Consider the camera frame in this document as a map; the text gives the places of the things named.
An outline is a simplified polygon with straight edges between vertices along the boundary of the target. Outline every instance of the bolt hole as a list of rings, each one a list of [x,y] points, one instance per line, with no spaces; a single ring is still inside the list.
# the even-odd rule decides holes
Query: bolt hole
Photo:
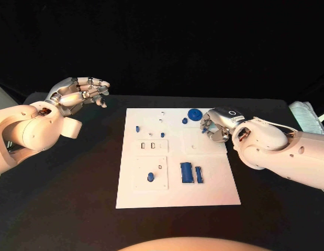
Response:
[[[304,146],[299,148],[299,151],[298,151],[298,153],[299,154],[302,154],[304,153],[304,151],[305,151],[305,148],[304,148]]]

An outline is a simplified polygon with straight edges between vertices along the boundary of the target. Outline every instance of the white robotic arm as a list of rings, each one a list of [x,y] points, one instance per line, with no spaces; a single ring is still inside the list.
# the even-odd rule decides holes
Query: white robotic arm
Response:
[[[26,158],[49,149],[59,135],[75,138],[81,122],[68,118],[83,107],[96,102],[106,107],[103,95],[110,84],[91,77],[67,78],[51,89],[46,100],[0,110],[0,173]],[[7,151],[5,141],[20,148]]]
[[[211,122],[216,133],[208,131]],[[275,126],[292,132],[283,133]],[[298,132],[256,117],[246,120],[231,108],[211,109],[203,116],[201,129],[216,142],[226,142],[231,136],[233,148],[249,167],[268,168],[283,178],[324,190],[324,135]]]

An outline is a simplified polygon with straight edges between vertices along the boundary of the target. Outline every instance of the white board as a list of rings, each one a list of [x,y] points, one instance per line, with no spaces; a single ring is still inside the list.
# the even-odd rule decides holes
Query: white board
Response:
[[[226,146],[201,134],[200,121],[188,119],[182,124],[188,110],[127,109],[116,208],[242,204]],[[190,184],[181,180],[182,162],[192,164],[195,182]],[[203,184],[197,183],[195,166],[201,167]],[[155,175],[152,182],[148,173]]]

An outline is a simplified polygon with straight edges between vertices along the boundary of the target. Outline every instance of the black table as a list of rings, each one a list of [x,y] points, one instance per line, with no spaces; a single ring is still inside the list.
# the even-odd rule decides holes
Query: black table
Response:
[[[75,140],[61,137],[2,174],[0,250],[116,250],[177,236],[226,238],[273,250],[324,250],[324,193],[249,168],[231,142],[240,206],[114,208],[126,108],[231,106],[247,118],[299,128],[283,101],[109,96],[107,105],[90,104],[75,114],[83,122]]]

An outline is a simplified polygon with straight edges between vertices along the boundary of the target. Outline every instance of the small blue part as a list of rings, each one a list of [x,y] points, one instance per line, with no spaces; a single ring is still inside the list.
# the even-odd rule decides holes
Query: small blue part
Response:
[[[201,178],[201,167],[195,167],[195,176],[197,176],[197,182],[203,183],[203,178]]]
[[[198,121],[201,120],[201,111],[198,109],[191,109],[188,111],[188,118],[192,120],[192,121]]]
[[[190,162],[181,163],[182,183],[194,183],[192,165]]]
[[[155,180],[155,175],[152,173],[148,174],[148,181],[152,182]]]

